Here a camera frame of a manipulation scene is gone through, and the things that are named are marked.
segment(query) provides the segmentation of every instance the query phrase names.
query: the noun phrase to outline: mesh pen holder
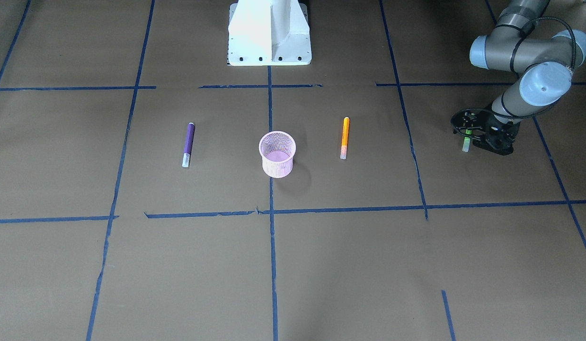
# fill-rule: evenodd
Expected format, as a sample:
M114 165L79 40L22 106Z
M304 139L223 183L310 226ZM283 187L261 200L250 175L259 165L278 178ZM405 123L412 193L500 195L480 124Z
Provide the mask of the mesh pen holder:
M295 140L286 132L265 134L259 142L261 167L272 178L286 177L293 169Z

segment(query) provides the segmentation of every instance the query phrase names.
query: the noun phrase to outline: purple marker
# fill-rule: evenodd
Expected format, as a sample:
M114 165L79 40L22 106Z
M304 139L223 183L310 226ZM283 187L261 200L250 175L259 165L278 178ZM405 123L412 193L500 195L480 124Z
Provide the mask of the purple marker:
M190 122L187 125L186 145L183 148L183 161L181 167L190 166L190 154L192 153L192 141L194 140L194 123Z

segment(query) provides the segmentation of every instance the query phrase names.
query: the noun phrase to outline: green marker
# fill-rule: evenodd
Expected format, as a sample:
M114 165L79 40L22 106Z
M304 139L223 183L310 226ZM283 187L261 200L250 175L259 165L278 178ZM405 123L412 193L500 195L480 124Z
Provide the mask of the green marker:
M472 134L472 132L470 130L466 129L466 134ZM465 138L463 138L462 151L464 151L466 153L470 151L470 142L471 141L472 141L472 139L467 136Z

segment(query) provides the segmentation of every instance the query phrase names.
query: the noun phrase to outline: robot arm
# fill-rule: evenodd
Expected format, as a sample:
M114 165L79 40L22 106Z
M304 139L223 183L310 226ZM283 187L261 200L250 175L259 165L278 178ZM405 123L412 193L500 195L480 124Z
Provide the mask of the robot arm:
M522 77L486 108L460 110L451 118L453 133L472 135L477 147L508 155L520 122L549 110L570 89L575 67L586 56L586 34L557 18L542 17L548 0L513 0L488 36L475 39L470 61L484 69L512 71ZM553 19L567 30L551 39L529 39L537 21Z

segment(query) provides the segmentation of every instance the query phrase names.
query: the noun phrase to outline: floor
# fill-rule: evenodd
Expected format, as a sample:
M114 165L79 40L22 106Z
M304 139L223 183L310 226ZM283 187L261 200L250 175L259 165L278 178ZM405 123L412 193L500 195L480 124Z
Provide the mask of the floor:
M226 65L232 2L0 0L0 340L586 340L586 62L463 153L507 0L312 1L300 67Z

